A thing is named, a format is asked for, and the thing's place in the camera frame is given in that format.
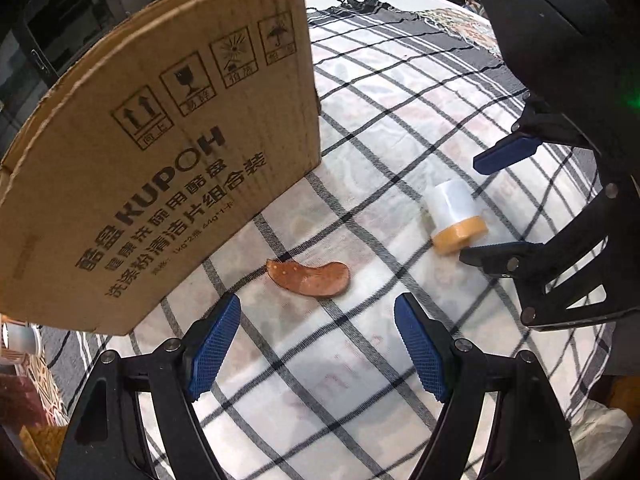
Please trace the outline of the white cylinder wooden base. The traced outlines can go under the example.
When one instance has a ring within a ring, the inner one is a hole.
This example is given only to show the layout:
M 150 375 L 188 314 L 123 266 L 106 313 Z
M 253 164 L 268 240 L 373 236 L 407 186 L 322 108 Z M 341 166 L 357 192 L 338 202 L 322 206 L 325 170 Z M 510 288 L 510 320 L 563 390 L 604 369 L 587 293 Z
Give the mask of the white cylinder wooden base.
M 462 180 L 439 183 L 425 196 L 434 229 L 431 239 L 441 255 L 469 247 L 488 233 L 471 189 Z

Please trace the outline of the brown leather piece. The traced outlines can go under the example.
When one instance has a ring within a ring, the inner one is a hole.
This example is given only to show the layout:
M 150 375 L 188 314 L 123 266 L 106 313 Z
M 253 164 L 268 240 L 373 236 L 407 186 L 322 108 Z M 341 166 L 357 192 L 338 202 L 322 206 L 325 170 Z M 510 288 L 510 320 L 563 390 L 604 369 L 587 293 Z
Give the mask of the brown leather piece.
M 303 266 L 293 260 L 267 260 L 266 270 L 278 286 L 308 297 L 330 298 L 341 295 L 350 282 L 348 266 L 337 261 L 323 266 Z

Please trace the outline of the small white cup lamp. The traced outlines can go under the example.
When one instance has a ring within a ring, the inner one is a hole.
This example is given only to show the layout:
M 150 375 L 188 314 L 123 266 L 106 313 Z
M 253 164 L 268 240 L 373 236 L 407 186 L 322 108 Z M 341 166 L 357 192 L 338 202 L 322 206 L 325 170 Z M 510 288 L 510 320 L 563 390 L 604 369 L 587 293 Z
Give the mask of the small white cup lamp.
M 42 341 L 38 330 L 29 324 L 2 323 L 3 348 L 12 352 L 38 356 L 42 351 Z

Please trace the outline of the plaid grey white cloth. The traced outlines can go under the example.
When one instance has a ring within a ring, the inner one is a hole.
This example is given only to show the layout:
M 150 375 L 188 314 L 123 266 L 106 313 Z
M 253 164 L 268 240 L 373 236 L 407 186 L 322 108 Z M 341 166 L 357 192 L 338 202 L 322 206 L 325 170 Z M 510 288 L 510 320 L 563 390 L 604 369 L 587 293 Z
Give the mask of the plaid grey white cloth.
M 543 146 L 491 177 L 472 167 L 522 108 L 522 86 L 498 58 L 401 14 L 308 0 L 321 100 L 322 162 L 209 256 L 125 337 L 46 330 L 66 406 L 104 348 L 125 356 L 183 334 L 226 290 L 242 321 L 216 385 L 196 404 L 210 445 L 235 479 L 403 479 L 434 426 L 396 330 L 393 303 L 411 292 L 433 318 L 488 353 L 528 349 L 559 398 L 584 471 L 604 408 L 588 400 L 610 353 L 608 326 L 537 333 L 521 326 L 513 284 L 434 252 L 424 192 L 461 179 L 493 243 L 543 242 L 596 192 L 567 148 Z M 341 262 L 341 295 L 278 286 L 266 261 Z

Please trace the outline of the brown cardboard box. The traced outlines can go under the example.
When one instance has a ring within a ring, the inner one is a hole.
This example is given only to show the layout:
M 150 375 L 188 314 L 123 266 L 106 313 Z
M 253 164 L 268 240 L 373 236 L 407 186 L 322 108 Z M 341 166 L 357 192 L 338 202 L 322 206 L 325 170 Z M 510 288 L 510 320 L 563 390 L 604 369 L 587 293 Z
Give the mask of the brown cardboard box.
M 1 311 L 123 335 L 320 164 L 305 0 L 157 0 L 1 162 Z

